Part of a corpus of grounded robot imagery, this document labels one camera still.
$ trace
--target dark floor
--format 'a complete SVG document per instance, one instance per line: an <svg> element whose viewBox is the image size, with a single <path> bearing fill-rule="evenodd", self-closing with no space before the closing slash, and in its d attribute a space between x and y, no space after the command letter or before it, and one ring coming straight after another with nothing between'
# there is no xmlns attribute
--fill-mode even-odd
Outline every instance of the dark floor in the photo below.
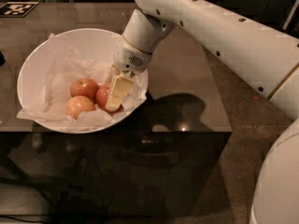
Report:
<svg viewBox="0 0 299 224"><path fill-rule="evenodd" d="M206 56L233 133L192 213L187 217L172 218L109 217L107 223L247 224L249 222L255 183L263 159L268 149L292 121L240 80L226 66L219 63L216 58L209 53ZM43 154L40 156L40 160L35 161L37 173L37 167L46 158L47 154ZM71 161L73 161L72 158L62 160L65 165ZM26 161L23 163L23 168L26 168ZM47 168L48 175L52 175L61 167L53 164L52 166L47 165ZM24 204L28 197L32 202ZM1 184L0 208L1 215L14 215L14 217L27 220L47 220L47 217L42 217L40 214L43 210L47 213L49 205L34 189ZM20 216L24 213L30 214L30 216ZM90 218L85 223L99 223L93 220L95 217ZM0 218L1 221L20 223L4 218Z"/></svg>

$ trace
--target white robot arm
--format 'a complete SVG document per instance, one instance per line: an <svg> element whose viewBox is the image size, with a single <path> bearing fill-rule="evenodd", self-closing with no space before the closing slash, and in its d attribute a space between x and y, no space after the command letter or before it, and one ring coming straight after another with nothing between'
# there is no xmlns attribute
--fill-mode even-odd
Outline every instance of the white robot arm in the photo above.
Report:
<svg viewBox="0 0 299 224"><path fill-rule="evenodd" d="M299 40L204 0L135 1L114 55L121 72L143 72L175 24L296 120L265 159L250 223L299 223Z"/></svg>

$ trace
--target white paper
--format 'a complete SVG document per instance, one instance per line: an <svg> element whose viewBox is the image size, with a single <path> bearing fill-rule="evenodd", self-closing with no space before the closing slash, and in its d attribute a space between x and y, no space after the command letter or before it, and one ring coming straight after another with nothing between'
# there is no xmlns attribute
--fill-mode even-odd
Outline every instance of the white paper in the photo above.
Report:
<svg viewBox="0 0 299 224"><path fill-rule="evenodd" d="M146 100L147 78L136 78L129 95L124 98L123 110L113 116L96 105L95 111L82 112L78 119L64 113L65 105L71 98L70 86L73 81L89 77L99 85L105 83L112 64L96 60L82 60L79 50L75 50L59 36L51 35L47 44L52 49L53 59L46 71L46 80L42 92L32 105L22 109L17 118L32 119L49 129L63 133L82 133L84 131L103 130L130 115Z"/></svg>

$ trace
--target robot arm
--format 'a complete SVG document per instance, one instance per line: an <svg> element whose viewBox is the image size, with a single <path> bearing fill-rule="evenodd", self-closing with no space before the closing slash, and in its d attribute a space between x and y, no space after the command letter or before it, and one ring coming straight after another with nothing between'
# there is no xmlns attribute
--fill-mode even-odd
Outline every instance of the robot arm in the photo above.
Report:
<svg viewBox="0 0 299 224"><path fill-rule="evenodd" d="M291 118L299 117L299 40L204 0L135 0L136 10L115 51L120 71L144 71L158 42L175 25Z"/></svg>

